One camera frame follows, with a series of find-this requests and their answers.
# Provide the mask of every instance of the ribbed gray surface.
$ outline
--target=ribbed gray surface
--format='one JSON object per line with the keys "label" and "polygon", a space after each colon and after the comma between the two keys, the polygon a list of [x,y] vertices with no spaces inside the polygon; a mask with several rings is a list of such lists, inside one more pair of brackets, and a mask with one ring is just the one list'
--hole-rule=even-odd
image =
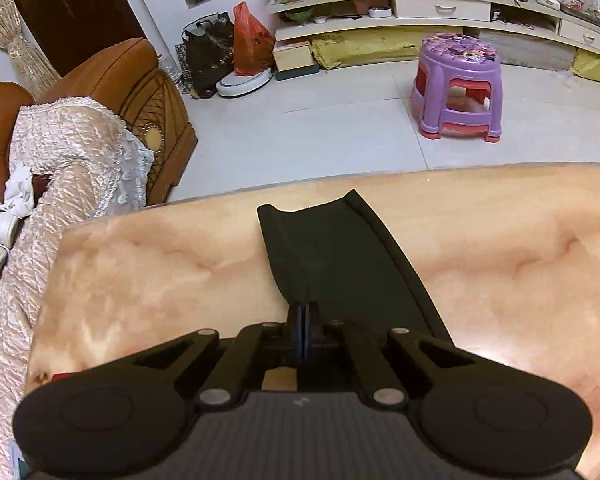
{"label": "ribbed gray surface", "polygon": [[[35,474],[32,480],[50,478]],[[162,464],[127,480],[487,479],[450,465],[406,417],[363,406],[355,394],[252,393],[204,415]],[[571,471],[548,480],[577,480]]]}

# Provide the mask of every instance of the quilted fabric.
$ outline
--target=quilted fabric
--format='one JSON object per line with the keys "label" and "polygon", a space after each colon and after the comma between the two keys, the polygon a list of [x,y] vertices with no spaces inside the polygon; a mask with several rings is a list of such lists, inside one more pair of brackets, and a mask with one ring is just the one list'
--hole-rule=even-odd
{"label": "quilted fabric", "polygon": [[[153,157],[130,142],[137,141],[125,123],[88,98],[26,107],[18,116],[10,170],[25,164],[33,173],[52,174],[52,179],[24,221],[0,280],[0,480],[11,478],[11,416],[22,396],[32,328],[62,231],[144,205]],[[122,191],[129,182],[137,191],[131,192],[132,200]]]}

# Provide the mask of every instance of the drawer handle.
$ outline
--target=drawer handle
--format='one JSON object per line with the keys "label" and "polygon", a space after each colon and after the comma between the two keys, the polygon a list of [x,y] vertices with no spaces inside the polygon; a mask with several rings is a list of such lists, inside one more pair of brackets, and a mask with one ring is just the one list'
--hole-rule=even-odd
{"label": "drawer handle", "polygon": [[456,9],[458,8],[458,6],[442,6],[442,5],[436,5],[436,10],[438,12],[456,12]]}

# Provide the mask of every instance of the door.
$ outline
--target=door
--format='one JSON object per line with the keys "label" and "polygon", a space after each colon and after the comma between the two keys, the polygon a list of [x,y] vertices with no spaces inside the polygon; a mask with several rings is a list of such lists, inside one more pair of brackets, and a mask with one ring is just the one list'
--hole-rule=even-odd
{"label": "door", "polygon": [[15,0],[61,76],[103,48],[145,34],[127,0]]}

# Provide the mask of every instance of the yellow wrapped package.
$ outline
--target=yellow wrapped package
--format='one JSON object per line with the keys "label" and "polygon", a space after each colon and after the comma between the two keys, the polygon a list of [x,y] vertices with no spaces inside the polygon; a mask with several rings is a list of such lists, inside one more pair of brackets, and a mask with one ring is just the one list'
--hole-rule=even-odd
{"label": "yellow wrapped package", "polygon": [[573,60],[571,71],[585,79],[600,82],[600,56],[579,48]]}
{"label": "yellow wrapped package", "polygon": [[462,27],[405,25],[325,32],[310,38],[315,60],[324,68],[418,59],[422,40],[435,32],[462,34]]}

